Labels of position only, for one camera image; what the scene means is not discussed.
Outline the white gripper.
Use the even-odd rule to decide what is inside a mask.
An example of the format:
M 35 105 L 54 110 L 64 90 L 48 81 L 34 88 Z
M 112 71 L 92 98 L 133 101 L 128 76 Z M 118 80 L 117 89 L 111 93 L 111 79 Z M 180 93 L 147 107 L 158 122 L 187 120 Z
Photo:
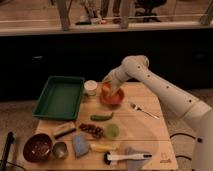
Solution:
M 109 95 L 114 95 L 121 85 L 129 79 L 128 74 L 121 68 L 117 67 L 111 70 L 102 80 L 103 83 L 110 84 Z

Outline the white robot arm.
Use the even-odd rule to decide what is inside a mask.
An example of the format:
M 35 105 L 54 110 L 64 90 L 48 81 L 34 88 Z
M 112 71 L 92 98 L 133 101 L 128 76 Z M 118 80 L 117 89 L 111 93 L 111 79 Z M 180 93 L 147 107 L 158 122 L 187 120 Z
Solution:
M 213 171 L 213 107 L 154 74 L 148 67 L 146 56 L 127 56 L 103 81 L 110 84 L 111 94 L 131 78 L 142 82 L 196 132 L 192 170 Z

